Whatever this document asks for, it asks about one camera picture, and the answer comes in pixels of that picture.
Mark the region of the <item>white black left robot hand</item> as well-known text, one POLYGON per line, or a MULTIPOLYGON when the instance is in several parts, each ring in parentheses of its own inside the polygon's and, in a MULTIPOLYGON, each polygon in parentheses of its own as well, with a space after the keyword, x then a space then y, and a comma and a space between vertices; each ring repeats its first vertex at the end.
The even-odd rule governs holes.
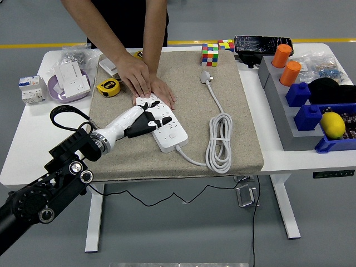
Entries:
POLYGON ((103 154, 109 153, 115 142, 124 137, 138 137, 157 130, 172 121, 171 116, 155 118, 151 109, 160 102, 136 105, 115 118, 105 128, 94 130, 91 138, 103 154))

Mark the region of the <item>person's right hand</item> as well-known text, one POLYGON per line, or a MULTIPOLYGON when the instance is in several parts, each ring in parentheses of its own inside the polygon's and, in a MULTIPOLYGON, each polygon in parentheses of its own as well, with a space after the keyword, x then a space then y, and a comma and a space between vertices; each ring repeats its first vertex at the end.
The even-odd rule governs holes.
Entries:
POLYGON ((148 66, 129 53, 114 60, 117 73, 135 97, 149 97, 151 85, 148 66))

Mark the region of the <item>person's left hand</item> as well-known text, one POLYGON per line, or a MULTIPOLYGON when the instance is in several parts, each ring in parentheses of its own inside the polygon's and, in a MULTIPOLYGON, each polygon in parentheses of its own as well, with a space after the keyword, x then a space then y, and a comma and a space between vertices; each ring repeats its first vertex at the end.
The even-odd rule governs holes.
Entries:
POLYGON ((149 77, 150 77, 151 91, 171 110, 174 110, 176 98, 171 88, 167 85, 166 82, 159 79, 156 75, 150 74, 149 77))

